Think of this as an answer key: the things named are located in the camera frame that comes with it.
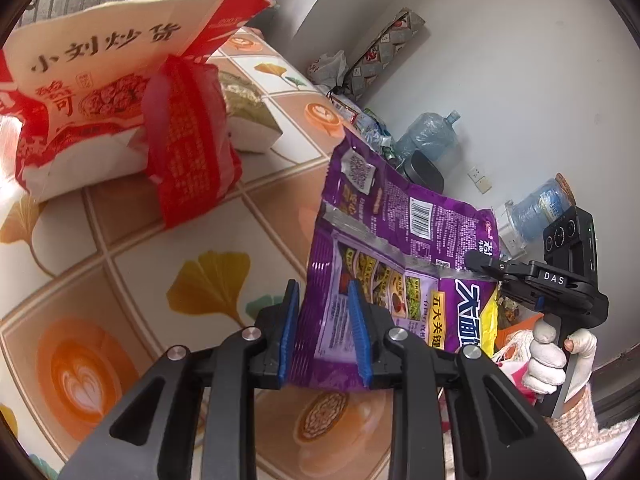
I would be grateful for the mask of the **pink checkered sleeve forearm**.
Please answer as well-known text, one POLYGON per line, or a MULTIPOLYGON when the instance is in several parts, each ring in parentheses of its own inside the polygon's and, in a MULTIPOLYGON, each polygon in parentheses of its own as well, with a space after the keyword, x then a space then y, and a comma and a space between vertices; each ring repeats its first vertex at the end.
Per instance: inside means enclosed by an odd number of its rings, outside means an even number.
POLYGON ((634 419, 600 429, 590 385, 586 385, 582 398, 574 408, 558 419, 549 418, 548 423, 582 467, 586 478, 595 479, 626 440, 634 426, 634 419))

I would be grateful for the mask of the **white gloved right hand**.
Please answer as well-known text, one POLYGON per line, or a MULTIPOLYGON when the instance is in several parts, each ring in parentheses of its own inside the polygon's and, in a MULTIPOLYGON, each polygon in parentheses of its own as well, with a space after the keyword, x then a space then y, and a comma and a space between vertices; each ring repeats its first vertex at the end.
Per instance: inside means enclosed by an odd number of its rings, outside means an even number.
POLYGON ((567 336, 559 347, 555 342, 556 329, 544 318, 538 318, 533 328, 533 341, 529 345, 530 359, 522 378, 522 385, 540 396, 555 393, 568 386, 565 403, 578 401, 591 377, 597 353, 597 337, 590 330, 581 328, 567 336), (565 355, 576 356, 572 378, 567 379, 564 367, 565 355))

